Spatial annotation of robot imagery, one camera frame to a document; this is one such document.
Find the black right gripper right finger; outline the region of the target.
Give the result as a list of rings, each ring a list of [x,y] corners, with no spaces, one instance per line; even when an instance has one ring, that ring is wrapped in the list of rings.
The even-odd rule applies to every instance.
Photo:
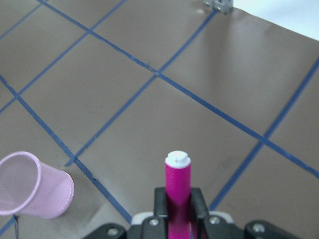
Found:
[[[205,238],[204,221],[208,215],[209,211],[201,189],[191,188],[190,222],[193,238]]]

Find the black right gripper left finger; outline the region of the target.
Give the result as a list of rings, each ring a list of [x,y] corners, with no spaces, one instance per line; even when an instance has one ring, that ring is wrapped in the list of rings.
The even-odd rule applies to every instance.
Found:
[[[154,196],[154,218],[158,220],[156,226],[160,237],[167,236],[167,200],[165,187],[155,188]]]

